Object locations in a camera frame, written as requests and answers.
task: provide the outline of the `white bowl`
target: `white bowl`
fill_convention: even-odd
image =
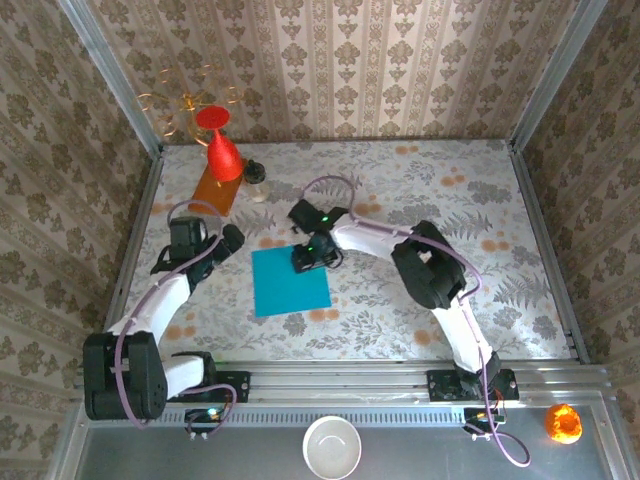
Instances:
[[[304,460],[323,480],[341,480],[351,475],[360,462],[361,453],[360,435],[344,418],[322,417],[304,434]]]

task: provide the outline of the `orange wooden block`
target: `orange wooden block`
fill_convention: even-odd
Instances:
[[[229,216],[231,206],[236,198],[236,193],[242,183],[242,175],[229,182],[218,182],[213,175],[209,173],[209,167],[205,167],[200,177],[200,182],[193,193],[194,200],[203,200],[209,202],[218,209],[223,217]],[[189,205],[189,210],[195,213],[212,215],[211,210],[201,205]]]

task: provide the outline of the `gold wire sculpture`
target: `gold wire sculpture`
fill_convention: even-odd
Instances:
[[[177,95],[162,95],[156,92],[143,93],[138,95],[135,100],[138,102],[143,112],[149,112],[150,121],[153,129],[158,136],[166,138],[171,137],[184,123],[186,130],[191,137],[203,146],[208,146],[211,140],[211,131],[198,127],[196,123],[196,114],[202,108],[219,105],[228,109],[236,108],[244,92],[233,85],[229,85],[221,79],[221,69],[213,65],[204,65],[200,67],[195,76],[190,77],[195,83],[204,85],[199,93],[193,94],[190,91],[183,91]],[[160,83],[167,91],[182,90],[181,85],[186,82],[180,82],[181,73],[174,68],[165,68],[158,74]],[[170,110],[168,114],[153,116],[150,114],[152,108],[159,110]]]

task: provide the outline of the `orange ball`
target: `orange ball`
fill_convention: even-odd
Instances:
[[[552,440],[565,445],[577,442],[582,436],[580,415],[566,403],[547,410],[544,427]]]

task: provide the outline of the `black clamp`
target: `black clamp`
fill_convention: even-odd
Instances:
[[[342,215],[348,213],[346,208],[334,207],[329,213],[318,210],[302,199],[289,212],[295,233],[298,229],[312,234],[307,244],[293,246],[291,261],[297,273],[306,272],[318,267],[337,268],[342,264],[344,255],[331,238],[331,229]]]
[[[157,263],[151,269],[151,275],[158,272],[170,272],[192,258],[200,255],[213,245],[217,235],[207,236],[204,221],[198,217],[179,217],[171,220],[169,225],[171,244],[162,249]],[[244,235],[235,225],[225,225],[222,229],[222,240],[205,258],[191,265],[184,272],[189,282],[191,293],[196,285],[206,279],[216,266],[237,252],[244,244]]]

